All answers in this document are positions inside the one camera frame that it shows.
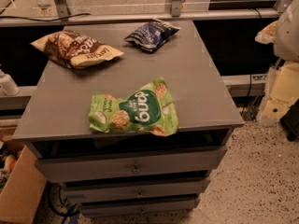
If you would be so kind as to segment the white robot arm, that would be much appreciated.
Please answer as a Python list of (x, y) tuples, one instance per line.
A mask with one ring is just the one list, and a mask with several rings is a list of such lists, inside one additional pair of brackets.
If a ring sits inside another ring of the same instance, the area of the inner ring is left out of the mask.
[(292, 0), (279, 19), (263, 28), (255, 40), (272, 43), (278, 57), (266, 74), (257, 120), (263, 126), (280, 121), (288, 132), (287, 139), (293, 141), (298, 138), (299, 0)]

